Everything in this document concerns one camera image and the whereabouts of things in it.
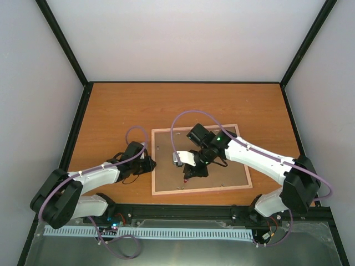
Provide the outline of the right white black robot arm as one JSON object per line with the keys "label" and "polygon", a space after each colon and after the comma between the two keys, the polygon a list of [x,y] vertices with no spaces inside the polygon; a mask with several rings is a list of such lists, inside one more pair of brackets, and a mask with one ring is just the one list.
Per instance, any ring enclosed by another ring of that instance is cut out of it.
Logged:
{"label": "right white black robot arm", "polygon": [[247,216],[254,222],[282,212],[295,214],[308,212],[317,196],[321,183],[315,178],[315,169],[305,156],[285,157],[250,144],[231,131],[221,129],[217,134],[201,124],[196,124],[187,134],[199,150],[176,151],[178,166],[184,166],[184,181],[194,177],[207,177],[207,167],[215,163],[228,166],[238,162],[273,179],[280,188],[265,195],[258,195],[250,204]]}

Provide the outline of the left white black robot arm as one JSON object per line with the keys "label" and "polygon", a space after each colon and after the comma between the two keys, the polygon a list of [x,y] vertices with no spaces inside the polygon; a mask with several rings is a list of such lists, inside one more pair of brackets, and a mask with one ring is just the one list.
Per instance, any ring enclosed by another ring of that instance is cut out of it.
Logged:
{"label": "left white black robot arm", "polygon": [[103,193],[86,193],[104,185],[124,182],[130,176],[152,172],[156,162],[142,143],[131,142],[101,165],[84,171],[54,170],[35,194],[30,208],[52,228],[58,229],[70,220],[97,217],[103,223],[115,218],[116,203]]}

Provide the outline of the pink wooden picture frame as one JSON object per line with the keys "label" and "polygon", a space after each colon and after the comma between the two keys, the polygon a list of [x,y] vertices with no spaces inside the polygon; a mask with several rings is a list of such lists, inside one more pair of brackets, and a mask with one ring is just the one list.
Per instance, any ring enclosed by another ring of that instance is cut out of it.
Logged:
{"label": "pink wooden picture frame", "polygon": [[173,161],[169,128],[152,129],[151,158],[156,162],[151,173],[151,192],[154,196],[253,188],[249,168],[231,161],[227,167],[212,163],[207,167],[207,177],[194,177],[183,182],[184,168],[177,167]]}

